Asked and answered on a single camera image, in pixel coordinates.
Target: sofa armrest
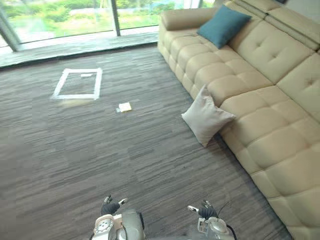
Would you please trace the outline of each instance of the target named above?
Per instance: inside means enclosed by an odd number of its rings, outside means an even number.
[[[209,21],[218,9],[191,8],[169,10],[161,13],[161,22],[167,31],[198,28]]]

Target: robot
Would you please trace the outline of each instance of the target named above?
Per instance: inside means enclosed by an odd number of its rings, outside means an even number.
[[[111,195],[107,196],[101,207],[101,216],[95,221],[90,240],[145,240],[145,224],[140,212],[125,209],[115,214],[128,198],[118,203],[111,203]],[[188,206],[187,209],[199,215],[197,233],[186,236],[185,240],[237,240],[235,231],[225,221],[219,218],[211,203],[202,202],[202,208]]]

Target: throw pillow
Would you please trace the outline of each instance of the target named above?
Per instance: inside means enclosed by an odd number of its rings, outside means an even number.
[[[201,88],[190,108],[181,116],[193,131],[196,139],[204,147],[226,123],[236,118],[235,115],[215,106],[214,100],[205,85]]]
[[[202,25],[197,33],[221,49],[250,19],[251,16],[222,5],[213,18]]]

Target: floor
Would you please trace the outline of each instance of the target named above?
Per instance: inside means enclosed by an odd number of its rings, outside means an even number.
[[[50,99],[65,68],[103,69],[100,98]],[[156,47],[0,73],[0,238],[87,240],[104,197],[128,197],[149,238],[179,236],[208,199],[240,240],[290,234],[221,137],[203,148],[192,99]],[[117,113],[129,101],[133,110]]]
[[[159,26],[126,29],[121,30],[122,36],[118,37],[111,37],[110,32],[100,32],[35,41],[23,44],[24,50],[18,52],[8,52],[7,47],[1,47],[0,70],[10,66],[25,66],[30,63],[43,62],[43,60],[62,60],[101,51],[154,44],[158,41],[158,29]]]

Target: beige leather sofa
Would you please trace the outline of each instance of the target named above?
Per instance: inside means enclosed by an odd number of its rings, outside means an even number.
[[[272,0],[222,49],[197,35],[216,8],[161,14],[158,49],[194,99],[236,115],[220,134],[297,240],[320,239],[320,25]]]

